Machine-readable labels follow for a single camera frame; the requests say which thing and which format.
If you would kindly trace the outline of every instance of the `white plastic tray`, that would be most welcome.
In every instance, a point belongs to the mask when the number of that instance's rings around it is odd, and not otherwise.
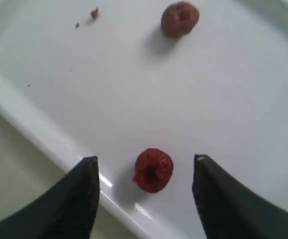
[[[288,210],[288,4],[194,0],[174,43],[170,2],[0,0],[0,114],[65,170],[97,155],[101,203],[141,238],[205,238],[195,153]],[[148,147],[175,166],[155,195],[131,182]]]

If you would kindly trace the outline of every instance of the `white surface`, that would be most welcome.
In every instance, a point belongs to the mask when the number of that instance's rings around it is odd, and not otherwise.
[[[22,209],[64,175],[0,116],[0,220]],[[136,237],[99,207],[92,239]]]
[[[0,114],[65,170],[99,156],[101,203],[140,237],[201,239],[195,153],[288,209],[288,9],[194,0],[175,44],[158,31],[170,2],[1,0]],[[131,183],[147,147],[175,165],[156,195]]]

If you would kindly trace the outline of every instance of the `beige surface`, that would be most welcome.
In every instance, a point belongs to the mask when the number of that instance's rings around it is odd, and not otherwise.
[[[36,199],[63,175],[60,169],[0,117],[0,220]],[[100,207],[92,239],[115,238],[136,237]]]

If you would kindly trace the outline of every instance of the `white tray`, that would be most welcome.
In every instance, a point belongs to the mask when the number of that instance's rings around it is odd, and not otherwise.
[[[101,203],[141,238],[205,238],[195,153],[288,210],[288,5],[194,0],[175,44],[170,2],[0,0],[0,114],[65,170],[97,155]],[[131,182],[148,147],[175,166],[155,195]]]

